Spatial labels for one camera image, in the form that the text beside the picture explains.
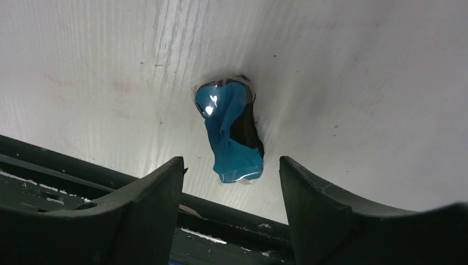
white surface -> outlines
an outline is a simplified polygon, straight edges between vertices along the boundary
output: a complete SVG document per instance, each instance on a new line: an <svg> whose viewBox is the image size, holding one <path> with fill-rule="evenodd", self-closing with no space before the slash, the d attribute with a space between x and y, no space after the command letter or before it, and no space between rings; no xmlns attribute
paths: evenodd
<svg viewBox="0 0 468 265"><path fill-rule="evenodd" d="M399 208L468 200L467 14L464 0L3 0L0 134L137 177L183 155L184 192L280 222L280 155ZM191 99L190 80L226 66L256 85L253 185L218 184Z"/></svg>

white panel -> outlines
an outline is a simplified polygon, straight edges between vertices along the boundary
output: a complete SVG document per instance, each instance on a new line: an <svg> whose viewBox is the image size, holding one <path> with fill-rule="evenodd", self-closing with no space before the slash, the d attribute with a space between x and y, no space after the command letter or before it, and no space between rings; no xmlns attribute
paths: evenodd
<svg viewBox="0 0 468 265"><path fill-rule="evenodd" d="M0 3L0 134L287 222L279 156L424 210L468 200L468 2ZM257 90L265 171L219 185L190 81L237 67Z"/></svg>

blue plastic bag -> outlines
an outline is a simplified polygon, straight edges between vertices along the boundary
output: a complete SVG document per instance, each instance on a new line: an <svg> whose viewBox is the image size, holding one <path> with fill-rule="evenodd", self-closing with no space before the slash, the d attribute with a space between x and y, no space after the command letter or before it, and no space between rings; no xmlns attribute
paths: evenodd
<svg viewBox="0 0 468 265"><path fill-rule="evenodd" d="M263 172L264 150L253 121L253 102L245 76L206 83L195 92L215 155L213 170L222 183L252 181Z"/></svg>

